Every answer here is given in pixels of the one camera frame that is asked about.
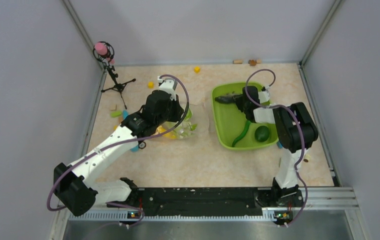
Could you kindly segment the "green toy chili pepper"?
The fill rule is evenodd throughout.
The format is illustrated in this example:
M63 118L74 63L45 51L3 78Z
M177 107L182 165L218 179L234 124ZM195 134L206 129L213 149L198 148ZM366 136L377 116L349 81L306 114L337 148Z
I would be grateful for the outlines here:
M249 121L249 120L247 120L246 122L245 122L245 125L244 125L244 128L243 128L243 130L241 131L241 133L233 140L233 142L232 142L232 147L235 147L236 146L236 144L239 142L239 141L241 141L246 135L247 135L247 133L248 133L248 131L249 131L249 128L250 128L250 125L251 125L251 121Z

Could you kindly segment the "grey toy fish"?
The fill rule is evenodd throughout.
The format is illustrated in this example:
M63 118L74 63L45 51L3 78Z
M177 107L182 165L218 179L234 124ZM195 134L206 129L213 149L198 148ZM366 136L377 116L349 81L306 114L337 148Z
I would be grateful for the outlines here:
M242 94L225 94L225 95L220 95L214 98L214 100L217 103L220 104L237 104L239 100L241 100Z

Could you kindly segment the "green plastic bin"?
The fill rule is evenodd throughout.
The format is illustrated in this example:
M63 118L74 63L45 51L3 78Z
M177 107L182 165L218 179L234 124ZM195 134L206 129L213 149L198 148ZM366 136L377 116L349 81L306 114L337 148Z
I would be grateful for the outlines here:
M271 123L251 123L245 137L235 146L232 145L244 130L245 114L236 105L218 103L215 98L229 93L241 94L243 87L245 87L243 81L226 83L216 86L211 92L213 119L219 142L232 151L251 151L275 145L278 142L278 135L276 126ZM269 138L263 142L258 142L255 138L255 131L260 126L266 126L269 129Z

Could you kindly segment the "dark green toy avocado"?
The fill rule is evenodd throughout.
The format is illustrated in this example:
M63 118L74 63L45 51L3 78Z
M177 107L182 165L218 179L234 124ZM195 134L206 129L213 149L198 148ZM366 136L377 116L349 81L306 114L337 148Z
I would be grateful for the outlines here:
M254 133L254 138L257 142L265 142L269 139L270 130L267 126L259 126Z

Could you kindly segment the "toy celery stalk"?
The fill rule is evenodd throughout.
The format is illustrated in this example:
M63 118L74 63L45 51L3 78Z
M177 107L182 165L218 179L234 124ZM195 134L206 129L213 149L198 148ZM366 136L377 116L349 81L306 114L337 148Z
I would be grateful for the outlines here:
M184 120L173 130L177 139L185 139L195 135L195 130L198 127L198 124L192 123L190 120L192 118L192 111L188 109Z

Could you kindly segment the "clear zip top bag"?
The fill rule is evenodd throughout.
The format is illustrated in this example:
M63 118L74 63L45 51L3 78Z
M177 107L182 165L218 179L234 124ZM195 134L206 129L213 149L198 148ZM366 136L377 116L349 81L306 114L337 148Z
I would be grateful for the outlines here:
M210 127L207 109L203 104L189 104L184 120L171 132L154 138L155 141L184 140L208 134Z

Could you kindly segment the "yellow toy banana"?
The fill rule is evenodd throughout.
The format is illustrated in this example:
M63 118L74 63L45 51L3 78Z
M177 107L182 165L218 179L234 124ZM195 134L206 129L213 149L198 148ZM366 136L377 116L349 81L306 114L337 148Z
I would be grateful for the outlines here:
M159 127L157 127L157 129L156 129L156 134L157 134L157 135L159 135L159 134L163 134L163 133L165 133L166 131L167 131L167 129L165 129L163 126L159 126ZM162 135L162 137L164 137L164 138L168 138L168 139L171 139L171 140L175 140L175 139L177 138L173 131L168 132L168 133Z

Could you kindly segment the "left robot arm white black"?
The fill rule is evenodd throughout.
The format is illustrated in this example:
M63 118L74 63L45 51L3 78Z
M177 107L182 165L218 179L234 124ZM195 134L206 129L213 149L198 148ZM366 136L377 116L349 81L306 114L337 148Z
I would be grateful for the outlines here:
M138 193L128 180L120 180L114 187L96 185L98 176L114 161L132 148L139 147L145 140L158 137L156 129L165 122L177 126L184 121L189 105L181 107L176 93L178 85L184 84L176 77L164 74L158 77L159 88L147 96L141 108L128 115L103 142L78 160L54 168L53 186L47 199L48 210L52 196L78 217L94 205L121 202L127 207L136 204Z

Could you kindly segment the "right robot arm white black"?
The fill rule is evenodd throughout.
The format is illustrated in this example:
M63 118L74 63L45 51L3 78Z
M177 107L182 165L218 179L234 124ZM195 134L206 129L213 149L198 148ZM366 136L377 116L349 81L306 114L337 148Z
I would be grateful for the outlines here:
M273 178L270 202L284 207L289 202L299 201L299 183L302 181L299 166L307 150L318 139L318 129L306 105L296 102L289 106L262 106L255 86L245 86L233 100L249 122L274 124L284 148L278 173Z

